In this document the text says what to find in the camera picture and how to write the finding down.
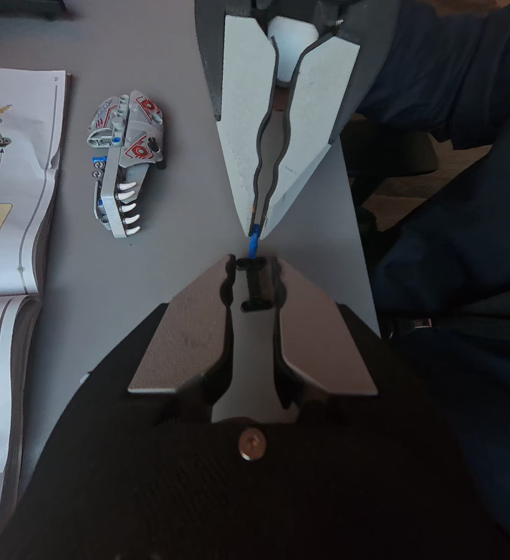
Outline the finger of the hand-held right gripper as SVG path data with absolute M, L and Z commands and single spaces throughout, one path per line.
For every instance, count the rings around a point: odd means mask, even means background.
M 357 43 L 327 34 L 300 55 L 283 117 L 285 143 L 264 201 L 262 240 L 284 218 L 330 150 L 330 138 L 360 50 Z
M 217 123 L 241 227 L 252 234 L 262 168 L 261 140 L 270 120 L 278 51 L 255 18 L 227 15 L 221 117 Z

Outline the dark object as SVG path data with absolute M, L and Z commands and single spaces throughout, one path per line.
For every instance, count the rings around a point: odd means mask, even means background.
M 65 1 L 0 1 L 1 18 L 66 20 L 75 16 Z

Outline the black lego frame piece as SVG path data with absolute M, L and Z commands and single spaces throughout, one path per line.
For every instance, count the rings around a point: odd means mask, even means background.
M 241 303 L 243 313 L 261 312 L 272 309 L 273 301 L 263 297 L 260 286 L 259 273 L 264 270 L 266 259 L 264 257 L 239 258 L 236 260 L 236 269 L 246 273 L 249 298 Z

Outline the grey lego jaw with teeth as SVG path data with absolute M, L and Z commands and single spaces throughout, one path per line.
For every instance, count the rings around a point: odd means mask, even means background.
M 94 114 L 86 139 L 102 151 L 92 159 L 94 216 L 116 239 L 141 228 L 137 199 L 148 171 L 167 167 L 164 135 L 160 108 L 139 90 L 109 97 Z

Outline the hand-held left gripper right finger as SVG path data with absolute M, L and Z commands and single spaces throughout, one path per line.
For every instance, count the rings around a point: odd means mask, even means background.
M 374 398 L 377 387 L 336 302 L 273 257 L 274 387 L 283 409 L 330 398 Z

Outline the person's dark clothing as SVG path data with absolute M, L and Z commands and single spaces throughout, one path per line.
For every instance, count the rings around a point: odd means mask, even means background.
M 431 319 L 397 350 L 421 376 L 458 438 L 476 487 L 510 535 L 510 340 L 439 321 L 510 292 L 510 119 L 485 157 L 398 227 L 371 272 L 377 312 Z

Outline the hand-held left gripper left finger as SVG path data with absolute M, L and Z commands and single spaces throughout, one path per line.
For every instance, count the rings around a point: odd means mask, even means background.
M 128 392 L 215 405 L 231 384 L 234 255 L 226 254 L 169 302 Z

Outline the person's right forearm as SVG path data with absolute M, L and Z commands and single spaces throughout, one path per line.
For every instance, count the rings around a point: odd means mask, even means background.
M 389 54 L 357 111 L 458 150 L 510 138 L 510 4 L 442 17 L 403 1 Z

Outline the lego instruction booklet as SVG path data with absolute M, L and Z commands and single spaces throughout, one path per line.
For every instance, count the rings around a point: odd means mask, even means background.
M 0 532 L 19 495 L 24 393 L 70 75 L 0 68 Z

